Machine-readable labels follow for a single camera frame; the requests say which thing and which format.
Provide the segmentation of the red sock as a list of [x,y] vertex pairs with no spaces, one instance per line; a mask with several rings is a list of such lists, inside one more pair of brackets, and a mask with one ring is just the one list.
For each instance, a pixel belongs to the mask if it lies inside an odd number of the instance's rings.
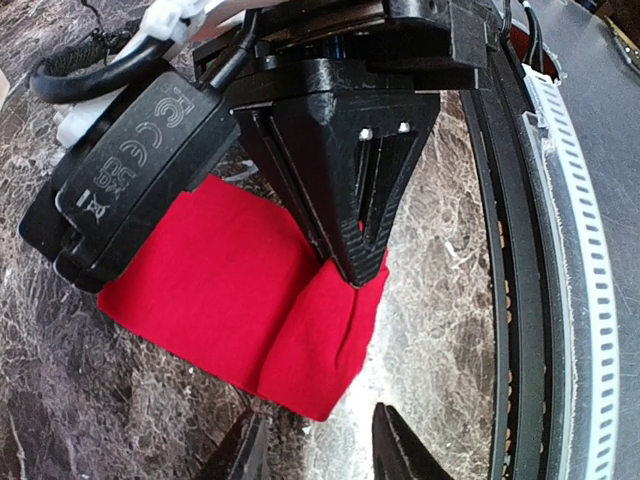
[[212,176],[179,196],[98,305],[200,369],[324,421],[363,367],[388,276],[349,285],[285,209]]

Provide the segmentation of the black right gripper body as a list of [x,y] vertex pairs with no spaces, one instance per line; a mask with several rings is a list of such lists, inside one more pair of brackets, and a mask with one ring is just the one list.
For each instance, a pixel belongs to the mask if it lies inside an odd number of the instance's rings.
[[490,56],[487,1],[284,1],[263,10],[235,108],[321,94],[478,89]]

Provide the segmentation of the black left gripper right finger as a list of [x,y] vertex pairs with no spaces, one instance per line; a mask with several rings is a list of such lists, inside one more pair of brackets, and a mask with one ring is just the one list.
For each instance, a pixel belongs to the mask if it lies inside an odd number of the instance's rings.
[[391,405],[375,406],[372,447],[375,480],[452,480]]

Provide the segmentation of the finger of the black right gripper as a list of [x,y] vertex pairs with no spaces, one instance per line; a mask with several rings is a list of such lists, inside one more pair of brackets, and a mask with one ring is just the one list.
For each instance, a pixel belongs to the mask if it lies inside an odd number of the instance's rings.
[[269,182],[316,253],[362,287],[379,272],[399,201],[440,111],[407,74],[356,60],[271,72]]
[[270,105],[235,108],[240,144],[257,165],[271,188],[289,211],[319,260],[325,259],[325,240],[319,232],[307,199],[285,148]]

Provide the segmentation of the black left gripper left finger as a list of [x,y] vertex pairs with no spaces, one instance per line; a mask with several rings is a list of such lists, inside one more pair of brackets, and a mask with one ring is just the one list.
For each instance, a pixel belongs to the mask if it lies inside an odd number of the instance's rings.
[[268,422],[263,414],[243,412],[195,479],[257,480],[269,477]]

